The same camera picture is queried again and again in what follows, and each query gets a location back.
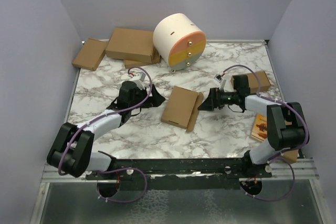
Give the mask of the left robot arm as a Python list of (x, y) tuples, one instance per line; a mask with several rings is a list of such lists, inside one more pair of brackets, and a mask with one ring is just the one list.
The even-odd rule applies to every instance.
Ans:
[(61, 174), (73, 177), (98, 171), (102, 178), (112, 178), (116, 172), (113, 157), (92, 152), (94, 141), (124, 125), (134, 109), (157, 108), (164, 101), (165, 97), (153, 84), (146, 91), (142, 81), (123, 82), (118, 97), (100, 115), (79, 125), (67, 122), (60, 127), (47, 155), (47, 163), (59, 168)]

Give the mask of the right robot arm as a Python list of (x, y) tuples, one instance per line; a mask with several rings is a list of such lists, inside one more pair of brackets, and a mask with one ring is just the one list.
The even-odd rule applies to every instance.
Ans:
[(266, 164), (283, 153), (298, 150), (309, 142), (309, 131), (302, 107), (298, 102), (285, 103), (252, 93), (248, 75), (233, 76), (233, 92), (210, 88), (208, 97), (199, 111), (214, 111), (237, 105), (242, 112), (253, 111), (267, 119), (267, 137), (258, 146), (247, 151), (241, 159), (239, 171), (254, 177)]

